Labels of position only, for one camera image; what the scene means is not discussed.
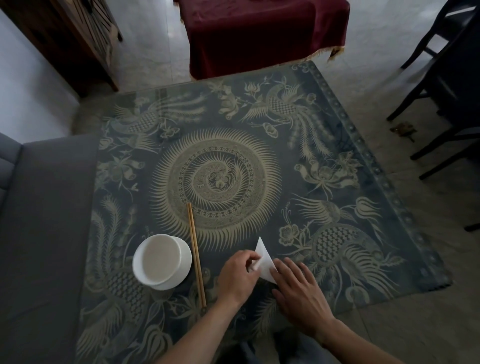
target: hand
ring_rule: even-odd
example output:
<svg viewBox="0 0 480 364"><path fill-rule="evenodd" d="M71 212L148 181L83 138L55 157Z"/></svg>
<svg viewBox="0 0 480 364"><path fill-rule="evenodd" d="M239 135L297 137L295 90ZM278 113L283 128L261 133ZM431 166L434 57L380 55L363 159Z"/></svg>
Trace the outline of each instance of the hand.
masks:
<svg viewBox="0 0 480 364"><path fill-rule="evenodd" d="M251 295L260 270L248 272L252 260L261 257L252 250L239 250L225 263L218 276L218 300L240 309Z"/></svg>
<svg viewBox="0 0 480 364"><path fill-rule="evenodd" d="M270 273L280 291L272 290L272 293L280 311L305 335L323 344L336 319L312 272L303 263L300 270L290 258L285 258L285 263L280 259L273 262L278 271L271 268Z"/></svg>

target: maroon velvet cloth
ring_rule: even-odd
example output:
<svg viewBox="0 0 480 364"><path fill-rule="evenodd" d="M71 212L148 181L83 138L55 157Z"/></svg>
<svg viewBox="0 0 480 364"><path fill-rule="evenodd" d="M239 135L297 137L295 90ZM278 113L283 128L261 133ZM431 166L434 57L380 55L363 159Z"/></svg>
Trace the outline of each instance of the maroon velvet cloth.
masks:
<svg viewBox="0 0 480 364"><path fill-rule="evenodd" d="M196 79L251 71L343 46L346 0L178 0Z"/></svg>

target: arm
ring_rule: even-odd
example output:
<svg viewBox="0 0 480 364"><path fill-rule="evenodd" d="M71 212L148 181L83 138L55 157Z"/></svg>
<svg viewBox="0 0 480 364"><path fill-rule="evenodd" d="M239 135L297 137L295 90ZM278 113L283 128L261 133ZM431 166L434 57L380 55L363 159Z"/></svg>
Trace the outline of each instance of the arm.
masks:
<svg viewBox="0 0 480 364"><path fill-rule="evenodd" d="M342 364L402 364L334 318L306 265L300 263L300 269L289 258L285 258L285 263L274 259L274 264L278 271L271 269L270 272L280 290L272 293L283 315Z"/></svg>
<svg viewBox="0 0 480 364"><path fill-rule="evenodd" d="M236 252L218 276L218 299L208 313L156 364L210 364L230 321L253 291L260 271L247 265L260 256L251 250Z"/></svg>

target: bowl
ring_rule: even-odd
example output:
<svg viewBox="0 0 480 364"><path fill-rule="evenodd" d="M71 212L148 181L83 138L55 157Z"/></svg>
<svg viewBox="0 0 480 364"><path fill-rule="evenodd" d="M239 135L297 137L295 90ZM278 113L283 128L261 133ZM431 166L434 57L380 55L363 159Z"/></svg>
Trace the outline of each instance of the bowl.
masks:
<svg viewBox="0 0 480 364"><path fill-rule="evenodd" d="M146 238L133 255L133 274L141 284L164 291L178 286L192 266L188 244L166 234Z"/></svg>

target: paper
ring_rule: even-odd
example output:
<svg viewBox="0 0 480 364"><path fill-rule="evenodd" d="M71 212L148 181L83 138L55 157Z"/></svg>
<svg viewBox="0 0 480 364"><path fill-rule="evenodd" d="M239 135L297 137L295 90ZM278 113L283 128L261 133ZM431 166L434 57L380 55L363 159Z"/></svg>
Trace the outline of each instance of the paper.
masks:
<svg viewBox="0 0 480 364"><path fill-rule="evenodd" d="M270 258L270 254L268 254L268 251L265 248L264 242L260 237L258 238L258 243L257 243L257 247L255 248L255 251L261 256L261 258L259 260L252 262L252 265L250 266L249 270L261 269L262 271L260 272L260 277L263 278L264 280L267 280L269 282L276 284L275 280L270 274L270 268L273 268L276 270L275 265L273 264L272 258Z"/></svg>

